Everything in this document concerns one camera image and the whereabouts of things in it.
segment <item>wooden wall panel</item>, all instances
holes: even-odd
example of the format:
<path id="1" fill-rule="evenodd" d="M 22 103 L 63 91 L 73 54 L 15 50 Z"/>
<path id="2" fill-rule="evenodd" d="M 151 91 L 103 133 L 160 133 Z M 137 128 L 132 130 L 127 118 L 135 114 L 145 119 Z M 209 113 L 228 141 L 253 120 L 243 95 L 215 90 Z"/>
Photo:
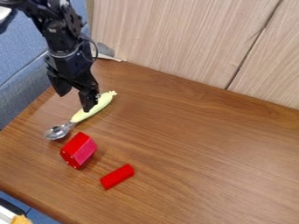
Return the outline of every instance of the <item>wooden wall panel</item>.
<path id="1" fill-rule="evenodd" d="M 299 1 L 284 0 L 230 90 L 299 109 Z"/>
<path id="2" fill-rule="evenodd" d="M 278 0 L 97 0 L 93 38 L 117 56 L 224 88 Z"/>

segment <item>red toy block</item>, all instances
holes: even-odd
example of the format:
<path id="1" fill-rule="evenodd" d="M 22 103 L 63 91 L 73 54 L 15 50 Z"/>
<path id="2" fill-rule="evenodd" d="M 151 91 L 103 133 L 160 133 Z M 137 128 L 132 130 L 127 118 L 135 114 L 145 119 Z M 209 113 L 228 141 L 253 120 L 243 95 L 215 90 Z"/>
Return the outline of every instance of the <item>red toy block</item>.
<path id="1" fill-rule="evenodd" d="M 90 136 L 79 132 L 61 148 L 60 155 L 67 164 L 79 170 L 97 149 L 98 146 Z"/>
<path id="2" fill-rule="evenodd" d="M 134 175 L 134 169 L 130 164 L 126 164 L 123 167 L 109 173 L 108 175 L 100 179 L 101 184 L 108 190 L 109 188 L 118 185 L 123 180 L 128 179 Z"/>

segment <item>silver spoon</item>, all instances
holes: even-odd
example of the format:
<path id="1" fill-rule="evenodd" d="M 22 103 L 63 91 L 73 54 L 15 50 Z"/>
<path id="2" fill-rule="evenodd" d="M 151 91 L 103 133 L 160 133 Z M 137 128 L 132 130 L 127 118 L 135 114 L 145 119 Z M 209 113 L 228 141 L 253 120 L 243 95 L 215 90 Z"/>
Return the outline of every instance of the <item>silver spoon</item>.
<path id="1" fill-rule="evenodd" d="M 45 138 L 49 140 L 60 139 L 66 136 L 70 129 L 76 124 L 76 122 L 67 122 L 66 124 L 62 124 L 60 126 L 54 126 L 45 132 Z"/>
<path id="2" fill-rule="evenodd" d="M 44 136 L 49 140 L 57 140 L 62 137 L 65 137 L 67 133 L 73 128 L 77 123 L 87 119 L 88 117 L 96 114 L 103 108 L 105 108 L 113 99 L 113 96 L 117 95 L 115 91 L 109 91 L 104 94 L 101 94 L 101 98 L 98 100 L 98 104 L 89 110 L 88 113 L 85 113 L 83 109 L 79 110 L 71 119 L 71 121 L 60 126 L 55 126 L 48 129 Z"/>

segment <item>spoon head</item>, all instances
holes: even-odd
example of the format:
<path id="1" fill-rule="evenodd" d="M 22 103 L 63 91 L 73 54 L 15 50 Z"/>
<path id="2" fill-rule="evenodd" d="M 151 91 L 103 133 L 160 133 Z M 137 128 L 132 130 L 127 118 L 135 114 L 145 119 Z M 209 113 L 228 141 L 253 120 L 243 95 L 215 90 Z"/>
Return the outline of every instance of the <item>spoon head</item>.
<path id="1" fill-rule="evenodd" d="M 50 140 L 60 139 L 66 136 L 69 130 L 70 128 L 65 125 L 55 126 L 45 132 L 45 138 Z"/>

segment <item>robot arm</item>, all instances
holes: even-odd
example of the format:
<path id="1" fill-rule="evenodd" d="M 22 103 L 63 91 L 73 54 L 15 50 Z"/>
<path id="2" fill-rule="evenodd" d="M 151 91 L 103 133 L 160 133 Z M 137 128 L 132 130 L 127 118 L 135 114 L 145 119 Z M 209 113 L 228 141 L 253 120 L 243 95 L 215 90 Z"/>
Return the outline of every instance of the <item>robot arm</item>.
<path id="1" fill-rule="evenodd" d="M 47 75 L 60 96 L 72 87 L 79 90 L 82 108 L 88 112 L 98 101 L 98 83 L 90 73 L 90 43 L 81 33 L 81 16 L 69 0 L 0 0 L 0 6 L 22 11 L 31 18 L 49 46 L 45 56 Z"/>

